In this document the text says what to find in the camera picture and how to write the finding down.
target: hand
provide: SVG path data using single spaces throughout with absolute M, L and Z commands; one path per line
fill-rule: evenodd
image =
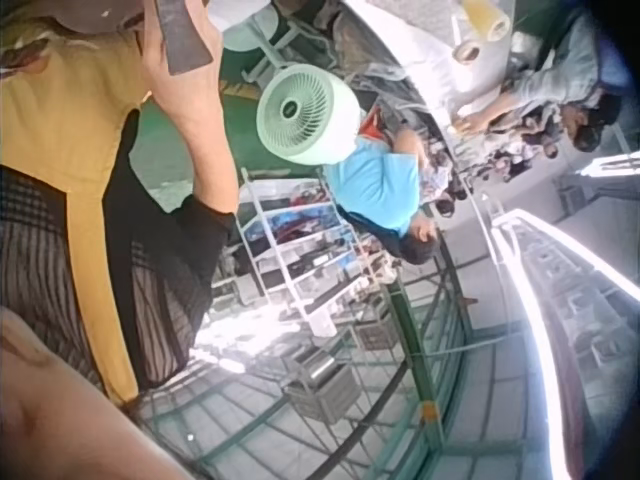
M 142 63 L 146 80 L 158 106 L 176 128 L 188 135 L 220 117 L 218 75 L 222 59 L 222 35 L 211 24 L 202 0 L 185 0 L 191 20 L 213 56 L 213 62 L 181 75 L 169 75 L 158 12 L 154 0 L 144 0 Z
M 489 121 L 482 112 L 457 118 L 453 122 L 453 128 L 462 135 L 475 135 L 484 132 L 488 126 Z

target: skin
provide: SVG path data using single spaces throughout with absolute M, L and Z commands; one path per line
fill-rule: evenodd
M 504 92 L 479 112 L 455 119 L 453 127 L 462 135 L 476 135 L 486 131 L 491 120 L 514 110 L 517 106 L 516 97 Z
M 572 142 L 576 137 L 578 128 L 586 125 L 589 120 L 587 112 L 575 105 L 563 105 L 560 109 L 560 116 L 562 117 L 562 125 Z
M 211 24 L 201 0 L 186 0 L 196 30 L 211 51 L 213 62 L 171 76 L 162 31 L 153 0 L 145 0 L 142 63 L 151 93 L 182 135 L 193 162 L 193 193 L 221 213 L 238 209 L 238 177 L 224 129 L 218 76 L 222 35 Z
M 422 211 L 418 210 L 411 217 L 409 225 L 409 235 L 422 242 L 427 242 L 431 238 L 437 238 L 436 224 Z
M 3 478 L 192 479 L 21 318 L 0 318 Z
M 415 155 L 420 169 L 433 168 L 424 150 L 422 139 L 410 128 L 403 128 L 396 134 L 393 152 Z M 418 210 L 411 217 L 408 233 L 422 242 L 426 242 L 430 238 L 437 238 L 435 222 L 427 217 L 422 210 Z
M 420 135 L 410 128 L 403 128 L 396 134 L 395 141 L 393 142 L 393 152 L 416 155 L 418 158 L 418 167 L 421 170 L 430 165 Z
M 221 36 L 200 0 L 186 0 L 186 5 L 214 62 L 171 77 L 153 0 L 145 0 L 145 29 L 140 37 L 145 75 L 157 104 L 189 148 L 195 196 L 212 209 L 234 213 L 238 183 L 218 96 Z M 2 478 L 192 479 L 50 352 L 22 319 L 2 308 L 0 321 Z

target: black sleeve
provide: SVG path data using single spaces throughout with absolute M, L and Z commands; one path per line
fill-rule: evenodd
M 222 249 L 229 241 L 234 215 L 217 212 L 189 195 L 171 216 L 188 238 L 192 254 L 201 260 L 197 266 L 198 275 L 213 278 Z

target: shopper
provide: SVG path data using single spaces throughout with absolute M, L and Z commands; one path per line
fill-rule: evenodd
M 179 76 L 152 0 L 137 37 L 3 28 L 0 299 L 118 405 L 186 365 L 238 205 L 222 38 L 186 4 L 214 60 Z M 129 162 L 149 90 L 193 162 L 193 194 L 171 213 Z
M 419 209 L 420 171 L 430 168 L 422 140 L 403 128 L 390 148 L 358 137 L 346 160 L 324 166 L 336 203 L 357 223 L 409 263 L 429 260 L 437 246 L 435 224 Z
M 556 49 L 551 68 L 525 74 L 484 109 L 457 119 L 454 125 L 463 134 L 475 134 L 516 108 L 531 109 L 543 102 L 557 102 L 571 106 L 571 110 L 562 109 L 562 123 L 574 146 L 581 151 L 593 151 L 599 138 L 583 141 L 581 137 L 590 126 L 580 123 L 580 116 L 571 113 L 596 108 L 603 94 L 619 96 L 632 90 L 633 78 L 620 54 L 594 27 L 589 15 L 582 13 Z

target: ceiling light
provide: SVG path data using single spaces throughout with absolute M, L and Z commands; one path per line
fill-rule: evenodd
M 545 401 L 547 406 L 547 423 L 549 429 L 549 460 L 551 465 L 551 475 L 553 480 L 570 479 L 567 469 L 567 459 L 564 446 L 564 431 L 562 422 L 562 408 L 560 390 L 558 387 L 558 376 L 551 343 L 544 326 L 542 311 L 536 299 L 535 292 L 522 264 L 516 259 L 513 251 L 509 248 L 502 232 L 497 228 L 491 229 L 491 234 L 504 260 L 505 266 L 511 275 L 513 285 L 518 291 L 522 305 L 527 314 L 531 333 L 538 351 L 538 358 L 542 371 L 544 384 Z
M 244 373 L 247 371 L 243 364 L 236 362 L 235 360 L 231 360 L 230 358 L 222 358 L 218 364 L 220 367 L 231 373 Z
M 640 151 L 630 154 L 594 158 L 589 165 L 579 171 L 587 177 L 625 177 L 640 175 Z
M 514 218 L 524 220 L 538 230 L 546 233 L 554 240 L 558 241 L 569 250 L 582 257 L 583 260 L 590 263 L 593 268 L 601 272 L 609 280 L 615 283 L 620 289 L 624 290 L 628 295 L 640 302 L 640 288 L 636 284 L 634 284 L 632 281 L 618 272 L 603 259 L 598 257 L 587 247 L 578 242 L 575 238 L 567 235 L 562 230 L 548 224 L 535 215 L 532 215 L 529 212 L 525 212 L 524 210 L 515 209 L 494 219 L 493 224 L 495 226 L 501 226 L 502 224 L 510 222 Z

